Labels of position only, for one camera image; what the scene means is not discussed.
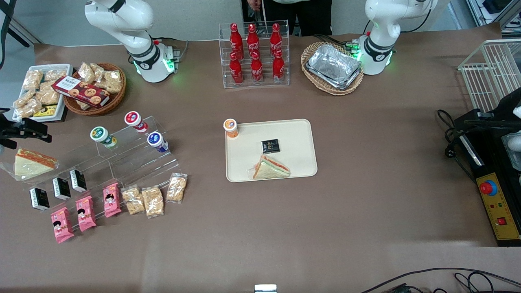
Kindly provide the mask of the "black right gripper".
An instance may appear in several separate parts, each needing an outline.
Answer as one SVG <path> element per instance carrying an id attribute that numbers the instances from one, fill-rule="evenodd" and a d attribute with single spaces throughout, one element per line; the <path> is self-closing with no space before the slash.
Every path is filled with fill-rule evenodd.
<path id="1" fill-rule="evenodd" d="M 0 144 L 7 149 L 17 148 L 17 142 L 13 138 L 19 137 L 19 132 L 31 132 L 32 137 L 46 143 L 52 142 L 52 136 L 47 133 L 47 125 L 36 121 L 12 122 L 4 113 L 8 108 L 0 108 Z"/>

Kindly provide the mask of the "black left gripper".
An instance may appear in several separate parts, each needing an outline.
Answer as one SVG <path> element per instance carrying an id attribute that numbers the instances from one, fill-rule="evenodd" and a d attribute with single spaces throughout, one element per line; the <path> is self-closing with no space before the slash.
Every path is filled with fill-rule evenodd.
<path id="1" fill-rule="evenodd" d="M 521 118 L 521 88 L 518 88 L 502 98 L 495 108 L 495 121 L 464 120 L 465 130 L 486 130 L 489 128 L 520 130 Z"/>

